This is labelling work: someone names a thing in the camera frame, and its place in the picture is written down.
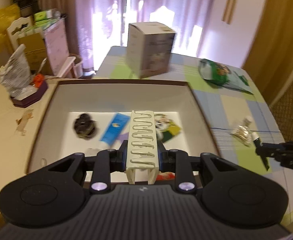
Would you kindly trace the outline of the dark green small tube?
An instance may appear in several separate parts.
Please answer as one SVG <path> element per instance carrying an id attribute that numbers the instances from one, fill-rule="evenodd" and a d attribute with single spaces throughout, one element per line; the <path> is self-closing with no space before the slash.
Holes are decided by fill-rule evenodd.
<path id="1" fill-rule="evenodd" d="M 260 140 L 260 137 L 258 136 L 257 132 L 253 132 L 251 134 L 251 137 L 252 137 L 253 144 L 255 146 L 255 152 L 260 157 L 265 169 L 268 171 L 270 166 L 269 166 L 267 157 L 264 156 L 263 152 L 261 151 L 262 142 Z"/>

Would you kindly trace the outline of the blue cream tube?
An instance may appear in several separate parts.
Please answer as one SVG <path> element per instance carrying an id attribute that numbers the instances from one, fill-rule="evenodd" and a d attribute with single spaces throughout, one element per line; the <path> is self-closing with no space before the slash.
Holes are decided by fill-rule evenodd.
<path id="1" fill-rule="evenodd" d="M 127 132 L 130 115 L 127 113 L 98 113 L 98 150 L 118 148 L 122 142 L 122 134 Z"/>

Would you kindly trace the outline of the clear cotton swab bag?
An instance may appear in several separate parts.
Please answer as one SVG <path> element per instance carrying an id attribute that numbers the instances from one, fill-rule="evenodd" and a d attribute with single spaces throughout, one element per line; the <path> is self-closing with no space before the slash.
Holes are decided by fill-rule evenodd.
<path id="1" fill-rule="evenodd" d="M 250 126 L 243 126 L 242 121 L 238 121 L 233 125 L 230 134 L 236 137 L 236 139 L 238 139 L 245 146 L 249 146 L 252 142 L 252 132 Z"/>

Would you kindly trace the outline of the green carded balm jar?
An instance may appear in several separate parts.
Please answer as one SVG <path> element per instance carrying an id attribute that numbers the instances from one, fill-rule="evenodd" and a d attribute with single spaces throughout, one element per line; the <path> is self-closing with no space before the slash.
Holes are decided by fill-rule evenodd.
<path id="1" fill-rule="evenodd" d="M 165 143 L 179 135 L 181 128 L 165 114 L 155 114 L 157 140 Z"/>

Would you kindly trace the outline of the cream plastic hair claw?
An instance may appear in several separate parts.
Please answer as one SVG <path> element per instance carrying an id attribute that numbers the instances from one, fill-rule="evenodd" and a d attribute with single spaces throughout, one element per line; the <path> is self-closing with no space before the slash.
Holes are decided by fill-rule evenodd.
<path id="1" fill-rule="evenodd" d="M 129 184 L 136 182 L 136 170 L 147 171 L 147 183 L 154 184 L 159 174 L 159 157 L 153 111 L 132 111 L 125 173 Z"/>

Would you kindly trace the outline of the dark velvet hair scrunchie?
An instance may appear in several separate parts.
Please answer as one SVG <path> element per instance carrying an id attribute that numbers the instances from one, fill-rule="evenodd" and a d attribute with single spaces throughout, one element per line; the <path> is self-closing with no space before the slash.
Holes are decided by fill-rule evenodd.
<path id="1" fill-rule="evenodd" d="M 88 140 L 95 136 L 97 128 L 91 116 L 88 113 L 82 113 L 75 119 L 73 129 L 78 138 Z"/>

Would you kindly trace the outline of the purple cream tube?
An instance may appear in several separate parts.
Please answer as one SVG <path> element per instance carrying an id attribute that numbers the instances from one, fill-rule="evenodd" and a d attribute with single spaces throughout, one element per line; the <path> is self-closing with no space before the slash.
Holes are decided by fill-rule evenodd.
<path id="1" fill-rule="evenodd" d="M 128 132 L 123 133 L 123 134 L 120 134 L 120 135 L 116 138 L 116 140 L 115 140 L 113 146 L 114 146 L 115 148 L 120 147 L 121 144 L 123 143 L 123 141 L 124 141 L 124 140 L 127 140 L 128 137 L 129 137 L 129 133 L 128 133 Z"/>

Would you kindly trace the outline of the small white bottle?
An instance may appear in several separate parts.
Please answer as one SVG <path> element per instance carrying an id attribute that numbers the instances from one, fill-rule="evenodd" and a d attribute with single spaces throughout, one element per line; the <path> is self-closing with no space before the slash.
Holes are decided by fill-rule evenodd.
<path id="1" fill-rule="evenodd" d="M 248 116 L 244 117 L 244 119 L 242 121 L 242 125 L 249 127 L 253 121 L 254 121 L 254 119 L 248 115 Z"/>

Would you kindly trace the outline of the brown cardboard storage box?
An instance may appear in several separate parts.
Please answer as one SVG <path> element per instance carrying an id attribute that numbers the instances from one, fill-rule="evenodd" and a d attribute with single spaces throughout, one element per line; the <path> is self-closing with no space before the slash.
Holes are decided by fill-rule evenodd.
<path id="1" fill-rule="evenodd" d="M 57 83 L 42 115 L 26 173 L 70 154 L 92 155 L 102 149 L 101 136 L 116 113 L 153 111 L 170 117 L 182 129 L 165 143 L 189 155 L 220 154 L 208 120 L 189 84 L 165 80 L 65 80 Z M 77 137 L 75 119 L 87 113 L 97 130 L 92 139 Z"/>

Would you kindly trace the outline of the green snack bag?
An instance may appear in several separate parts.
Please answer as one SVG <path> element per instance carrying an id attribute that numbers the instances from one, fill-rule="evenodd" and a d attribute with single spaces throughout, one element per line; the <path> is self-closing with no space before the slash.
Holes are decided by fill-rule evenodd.
<path id="1" fill-rule="evenodd" d="M 253 94 L 248 79 L 240 73 L 238 68 L 200 59 L 198 70 L 200 76 L 212 84 Z"/>

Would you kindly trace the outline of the white humidifier box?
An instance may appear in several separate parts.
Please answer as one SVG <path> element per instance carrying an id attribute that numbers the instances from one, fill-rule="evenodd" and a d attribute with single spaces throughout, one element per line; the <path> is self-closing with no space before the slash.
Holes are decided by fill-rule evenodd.
<path id="1" fill-rule="evenodd" d="M 126 64 L 140 79 L 168 72 L 175 35 L 159 22 L 130 23 Z"/>

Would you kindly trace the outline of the brown cardboard carton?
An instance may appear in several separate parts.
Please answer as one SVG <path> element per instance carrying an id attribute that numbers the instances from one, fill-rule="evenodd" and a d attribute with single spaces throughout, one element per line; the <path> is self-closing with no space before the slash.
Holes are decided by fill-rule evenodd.
<path id="1" fill-rule="evenodd" d="M 25 45 L 25 57 L 27 58 L 31 72 L 37 73 L 44 59 L 47 59 L 40 73 L 53 76 L 53 71 L 49 62 L 46 44 L 40 33 L 35 33 L 25 37 L 18 38 L 18 44 Z"/>

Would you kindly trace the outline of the purple curtain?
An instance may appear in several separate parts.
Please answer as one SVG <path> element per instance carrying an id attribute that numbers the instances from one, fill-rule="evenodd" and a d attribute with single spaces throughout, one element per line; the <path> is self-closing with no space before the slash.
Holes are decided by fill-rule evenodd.
<path id="1" fill-rule="evenodd" d="M 112 46 L 126 46 L 130 23 L 159 22 L 176 32 L 172 51 L 198 56 L 213 0 L 39 0 L 66 15 L 69 50 L 85 71 L 99 69 Z"/>

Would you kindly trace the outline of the white wooden chair back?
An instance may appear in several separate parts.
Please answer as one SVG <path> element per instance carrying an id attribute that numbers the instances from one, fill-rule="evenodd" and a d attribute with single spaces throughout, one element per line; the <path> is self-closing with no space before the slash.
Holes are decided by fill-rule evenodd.
<path id="1" fill-rule="evenodd" d="M 6 32 L 8 34 L 11 46 L 13 51 L 15 51 L 18 48 L 18 34 L 19 32 L 26 28 L 32 26 L 32 19 L 31 17 L 20 17 L 17 20 L 14 20 L 11 25 L 6 29 Z"/>

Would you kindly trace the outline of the green tissue packs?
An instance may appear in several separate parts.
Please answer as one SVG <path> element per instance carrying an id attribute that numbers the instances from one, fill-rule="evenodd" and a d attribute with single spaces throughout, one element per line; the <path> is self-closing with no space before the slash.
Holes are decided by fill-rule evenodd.
<path id="1" fill-rule="evenodd" d="M 56 23 L 61 18 L 61 12 L 56 9 L 40 11 L 34 14 L 34 24 L 30 27 L 23 28 L 24 33 L 31 31 L 43 31 Z"/>

